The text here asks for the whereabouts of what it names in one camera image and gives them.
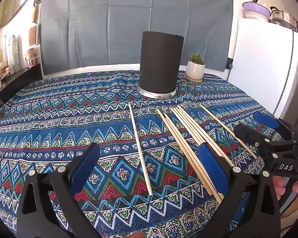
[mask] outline gray cloth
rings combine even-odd
[[[184,37],[181,65],[208,38],[206,67],[224,71],[232,18],[233,0],[42,0],[43,71],[140,63],[148,30]]]

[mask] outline white wall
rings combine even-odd
[[[242,3],[251,0],[234,0],[233,3],[233,23],[232,23],[232,31],[231,31],[231,39],[230,39],[230,46],[228,51],[228,57],[234,57],[235,45],[236,45],[236,37],[237,37],[237,28],[238,28],[238,19],[244,18]],[[260,4],[267,4],[267,8],[270,6],[275,6],[280,10],[288,11],[298,20],[298,4],[295,0],[259,0]],[[33,0],[29,0],[22,10],[11,20],[2,30],[0,30],[0,48],[4,46],[4,34],[7,36],[11,36],[12,34],[19,34],[22,37],[22,51],[28,49],[27,47],[27,31],[31,25],[31,17],[33,11]],[[22,67],[25,67],[24,56],[22,56]],[[123,66],[112,66],[111,69],[121,69],[121,67],[126,67],[127,65]],[[108,66],[89,66],[84,68],[77,68],[72,69],[56,74],[49,74],[45,75],[45,78],[67,75],[67,74],[74,74],[74,73],[81,73],[81,72],[91,72],[91,71],[101,71],[101,70],[108,70]],[[139,69],[139,64],[133,64],[129,66],[129,69]],[[206,69],[206,73],[211,73],[218,75],[224,79],[227,78],[228,70],[224,72]]]

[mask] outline blue gripper pad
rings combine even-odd
[[[71,177],[71,187],[70,187],[70,195],[74,196],[76,193],[81,192],[83,189],[87,178],[91,174],[94,169],[100,155],[100,149],[97,144],[94,144],[92,148],[86,150],[85,153],[87,155],[83,155],[84,159],[80,163],[80,165],[76,168]]]
[[[253,115],[253,118],[255,121],[258,121],[272,129],[278,129],[278,127],[279,127],[279,124],[276,121],[276,119],[271,118],[263,113],[255,112]]]
[[[207,174],[210,176],[211,181],[217,192],[226,196],[229,193],[228,178],[221,166],[217,163],[215,155],[211,148],[203,143],[199,146],[199,159],[202,162]]]

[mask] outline black cylinder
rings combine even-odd
[[[142,33],[139,86],[149,92],[167,94],[175,90],[183,36],[154,31]]]

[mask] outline silver metal base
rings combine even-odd
[[[168,99],[168,98],[172,98],[172,97],[175,96],[175,94],[177,92],[177,88],[175,88],[175,90],[172,91],[171,93],[159,94],[159,93],[153,93],[153,92],[146,91],[146,90],[142,89],[138,84],[137,85],[137,92],[144,95],[144,96],[146,96],[146,97],[150,97],[150,98]]]

